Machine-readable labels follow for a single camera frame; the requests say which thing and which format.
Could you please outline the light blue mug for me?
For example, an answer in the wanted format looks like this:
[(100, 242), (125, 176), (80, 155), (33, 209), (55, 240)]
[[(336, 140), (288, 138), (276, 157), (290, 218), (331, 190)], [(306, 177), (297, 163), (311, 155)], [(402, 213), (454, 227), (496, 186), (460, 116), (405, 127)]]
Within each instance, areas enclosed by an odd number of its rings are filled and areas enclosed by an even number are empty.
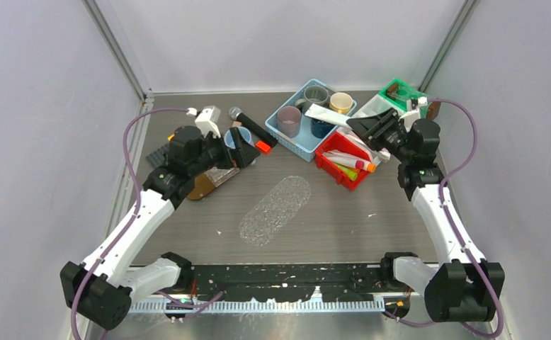
[(244, 169), (254, 165), (260, 152), (255, 148), (251, 131), (245, 127), (231, 127), (224, 136), (229, 154), (237, 167)]

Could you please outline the clear acrylic toothbrush holder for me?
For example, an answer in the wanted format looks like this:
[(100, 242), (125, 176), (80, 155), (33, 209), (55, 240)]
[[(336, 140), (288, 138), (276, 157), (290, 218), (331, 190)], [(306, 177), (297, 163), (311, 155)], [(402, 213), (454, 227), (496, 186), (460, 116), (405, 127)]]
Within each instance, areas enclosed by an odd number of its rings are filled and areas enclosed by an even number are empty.
[(239, 169), (237, 167), (233, 167), (231, 169), (218, 169), (216, 167), (213, 167), (207, 170), (205, 172), (205, 175), (215, 187), (219, 187), (225, 181), (229, 180), (238, 173)]

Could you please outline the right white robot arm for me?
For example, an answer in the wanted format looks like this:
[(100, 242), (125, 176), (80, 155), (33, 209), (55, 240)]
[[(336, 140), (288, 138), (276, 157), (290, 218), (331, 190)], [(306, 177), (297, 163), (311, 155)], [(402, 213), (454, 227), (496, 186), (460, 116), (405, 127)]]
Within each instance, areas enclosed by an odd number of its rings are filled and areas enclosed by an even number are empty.
[(347, 124), (369, 148), (386, 149), (399, 160), (399, 185), (424, 221), (438, 257), (439, 267), (431, 268), (411, 252), (387, 252), (380, 262), (382, 286), (394, 291), (406, 285), (420, 294), (434, 322), (493, 320), (505, 273), (462, 226), (436, 163), (439, 125), (418, 119), (406, 128), (394, 109), (350, 118)]

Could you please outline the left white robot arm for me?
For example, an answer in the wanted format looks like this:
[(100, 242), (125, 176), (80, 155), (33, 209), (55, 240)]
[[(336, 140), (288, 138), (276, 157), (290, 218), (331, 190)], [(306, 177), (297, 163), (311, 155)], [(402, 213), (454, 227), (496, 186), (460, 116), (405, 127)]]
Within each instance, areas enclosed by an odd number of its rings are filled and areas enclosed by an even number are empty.
[(164, 288), (186, 292), (193, 282), (190, 261), (167, 253), (138, 273), (127, 272), (157, 227), (175, 212), (206, 171), (244, 169), (260, 155), (232, 127), (233, 147), (213, 132), (184, 126), (175, 130), (163, 163), (148, 175), (128, 215), (81, 263), (67, 262), (60, 280), (67, 307), (106, 331), (116, 328), (132, 304)]

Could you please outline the teal cap toothpaste tube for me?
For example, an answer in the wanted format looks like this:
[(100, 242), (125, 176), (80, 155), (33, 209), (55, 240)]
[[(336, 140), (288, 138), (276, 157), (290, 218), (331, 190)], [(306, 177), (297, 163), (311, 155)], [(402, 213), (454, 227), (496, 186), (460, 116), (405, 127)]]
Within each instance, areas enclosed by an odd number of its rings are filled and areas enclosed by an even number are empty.
[(351, 128), (347, 123), (350, 119), (348, 116), (334, 112), (323, 106), (318, 106), (317, 104), (312, 104), (305, 112), (305, 115), (309, 118), (320, 120), (332, 125), (337, 125), (343, 128)]

